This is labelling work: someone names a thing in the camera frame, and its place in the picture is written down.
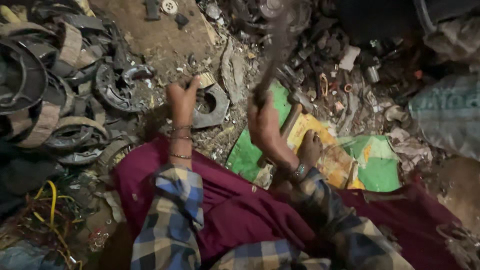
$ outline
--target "left hand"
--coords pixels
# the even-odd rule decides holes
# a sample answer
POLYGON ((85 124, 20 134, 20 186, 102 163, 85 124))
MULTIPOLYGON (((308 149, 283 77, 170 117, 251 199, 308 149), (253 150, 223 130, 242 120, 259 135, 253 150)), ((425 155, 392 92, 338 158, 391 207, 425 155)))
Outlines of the left hand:
POLYGON ((167 99, 172 109, 173 126, 192 124, 192 114, 196 103, 197 89, 200 87, 200 77, 195 76, 186 90, 178 83, 167 86, 167 99))

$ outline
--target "bangle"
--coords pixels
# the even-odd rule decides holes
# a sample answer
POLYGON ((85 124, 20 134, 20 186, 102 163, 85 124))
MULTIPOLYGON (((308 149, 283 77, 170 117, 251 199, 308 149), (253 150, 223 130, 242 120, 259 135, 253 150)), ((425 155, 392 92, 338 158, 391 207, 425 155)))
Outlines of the bangle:
POLYGON ((193 141, 192 137, 190 137, 190 136, 173 136, 173 137, 170 136, 170 139, 185 139, 185 140, 192 140, 193 141))
POLYGON ((192 128, 192 125, 181 125, 181 126, 173 126, 172 127, 172 131, 176 131, 176 130, 179 130, 179 129, 184 129, 184 128, 188 128, 188 129, 191 129, 192 128))
POLYGON ((177 155, 177 154, 174 154, 172 152, 170 152, 169 155, 171 155, 173 157, 176 157, 176 158, 181 158, 181 159, 184 159, 184 160, 191 160, 192 159, 192 156, 177 155))
POLYGON ((302 180, 303 174, 305 173, 305 165, 300 161, 297 169, 290 176, 291 179, 295 182, 300 182, 302 180))

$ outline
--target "plastic bag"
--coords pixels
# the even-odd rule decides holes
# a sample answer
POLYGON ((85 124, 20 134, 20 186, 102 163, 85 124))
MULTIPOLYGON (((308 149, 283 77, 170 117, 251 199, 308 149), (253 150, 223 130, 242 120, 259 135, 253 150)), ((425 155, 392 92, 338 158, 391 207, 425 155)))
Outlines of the plastic bag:
POLYGON ((424 138, 433 146, 480 161, 480 76, 449 76, 409 103, 424 138))

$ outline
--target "foot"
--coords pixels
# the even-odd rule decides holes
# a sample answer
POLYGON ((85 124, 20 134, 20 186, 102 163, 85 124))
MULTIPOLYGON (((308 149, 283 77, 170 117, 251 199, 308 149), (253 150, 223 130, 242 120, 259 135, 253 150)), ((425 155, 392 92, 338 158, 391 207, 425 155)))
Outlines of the foot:
POLYGON ((305 133, 297 156, 304 165, 316 167, 322 149, 318 133, 311 129, 305 133))

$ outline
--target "right hand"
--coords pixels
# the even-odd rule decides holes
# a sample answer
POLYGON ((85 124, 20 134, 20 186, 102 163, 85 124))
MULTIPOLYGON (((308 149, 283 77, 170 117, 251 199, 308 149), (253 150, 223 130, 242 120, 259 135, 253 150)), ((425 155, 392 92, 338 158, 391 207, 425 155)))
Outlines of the right hand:
POLYGON ((261 109, 253 103, 252 99, 249 100, 248 129, 252 143, 264 154, 268 155, 281 141, 278 111, 273 107, 272 93, 269 93, 261 109))

